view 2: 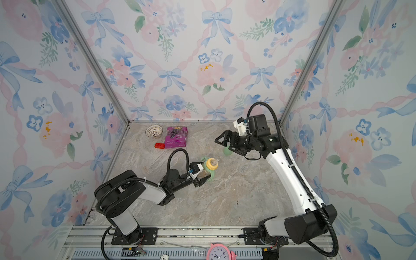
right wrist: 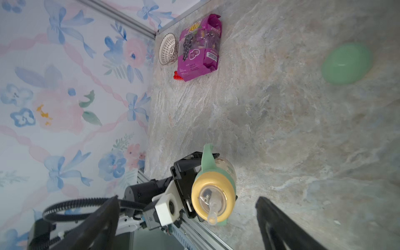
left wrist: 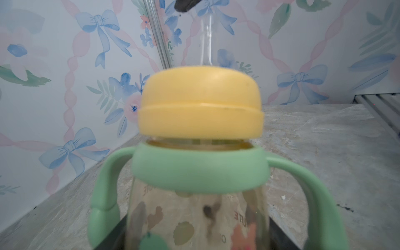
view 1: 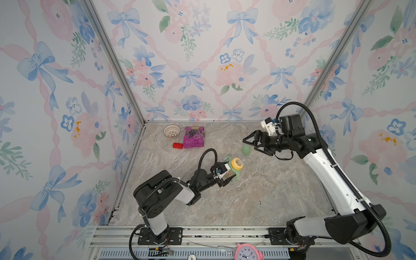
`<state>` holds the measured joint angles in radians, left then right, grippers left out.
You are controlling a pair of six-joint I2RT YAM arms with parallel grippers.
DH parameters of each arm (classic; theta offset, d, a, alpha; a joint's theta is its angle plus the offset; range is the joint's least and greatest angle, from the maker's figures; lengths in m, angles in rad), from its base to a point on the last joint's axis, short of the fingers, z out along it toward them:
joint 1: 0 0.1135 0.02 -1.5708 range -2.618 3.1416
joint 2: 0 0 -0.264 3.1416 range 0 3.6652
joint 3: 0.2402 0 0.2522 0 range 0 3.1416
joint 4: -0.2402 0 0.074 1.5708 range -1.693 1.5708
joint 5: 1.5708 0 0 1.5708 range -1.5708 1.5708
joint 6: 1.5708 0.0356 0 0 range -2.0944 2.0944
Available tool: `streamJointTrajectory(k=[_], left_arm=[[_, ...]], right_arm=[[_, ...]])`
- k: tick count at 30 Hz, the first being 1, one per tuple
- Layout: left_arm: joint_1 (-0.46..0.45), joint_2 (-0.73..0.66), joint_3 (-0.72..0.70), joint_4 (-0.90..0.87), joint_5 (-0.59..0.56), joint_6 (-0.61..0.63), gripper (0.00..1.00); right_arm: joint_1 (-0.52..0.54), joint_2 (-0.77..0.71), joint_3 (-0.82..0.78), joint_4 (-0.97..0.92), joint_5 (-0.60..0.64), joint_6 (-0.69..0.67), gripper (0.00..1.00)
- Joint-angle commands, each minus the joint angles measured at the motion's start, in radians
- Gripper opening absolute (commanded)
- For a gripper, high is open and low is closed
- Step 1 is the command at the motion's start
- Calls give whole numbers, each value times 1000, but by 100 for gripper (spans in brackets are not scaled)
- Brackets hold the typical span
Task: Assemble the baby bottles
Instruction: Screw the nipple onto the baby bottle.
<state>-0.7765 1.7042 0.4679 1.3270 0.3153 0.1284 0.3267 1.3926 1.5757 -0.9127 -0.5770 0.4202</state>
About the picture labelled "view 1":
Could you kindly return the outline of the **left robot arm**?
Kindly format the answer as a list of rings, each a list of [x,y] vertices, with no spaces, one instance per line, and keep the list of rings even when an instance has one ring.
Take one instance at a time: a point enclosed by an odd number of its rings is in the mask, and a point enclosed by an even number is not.
[[[178,200],[187,206],[197,203],[202,192],[217,185],[227,186],[237,178],[237,170],[234,170],[230,161],[214,161],[210,171],[199,167],[192,178],[183,182],[173,177],[167,170],[163,170],[139,185],[133,192],[139,208],[138,212],[144,220],[144,227],[140,228],[139,245],[161,245],[182,243],[182,228],[169,227],[165,216],[165,209]]]

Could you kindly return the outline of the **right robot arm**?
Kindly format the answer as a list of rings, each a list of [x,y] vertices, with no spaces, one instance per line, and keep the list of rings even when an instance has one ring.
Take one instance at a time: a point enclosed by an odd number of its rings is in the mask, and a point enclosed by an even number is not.
[[[326,143],[317,133],[306,134],[300,116],[293,114],[279,119],[262,121],[262,130],[256,130],[243,143],[268,156],[288,150],[314,171],[331,199],[335,215],[327,217],[298,217],[287,222],[285,232],[279,235],[290,244],[301,244],[315,238],[333,239],[340,244],[370,234],[379,228],[386,243],[390,236],[382,220],[386,210],[366,198],[340,169]]]

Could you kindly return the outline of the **yellow bottle lid with straw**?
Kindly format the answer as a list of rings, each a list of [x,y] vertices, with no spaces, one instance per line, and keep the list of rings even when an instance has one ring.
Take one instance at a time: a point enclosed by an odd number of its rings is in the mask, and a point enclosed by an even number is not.
[[[243,161],[241,159],[234,158],[234,159],[231,160],[231,167],[235,171],[240,171],[244,167],[244,163],[243,163]]]

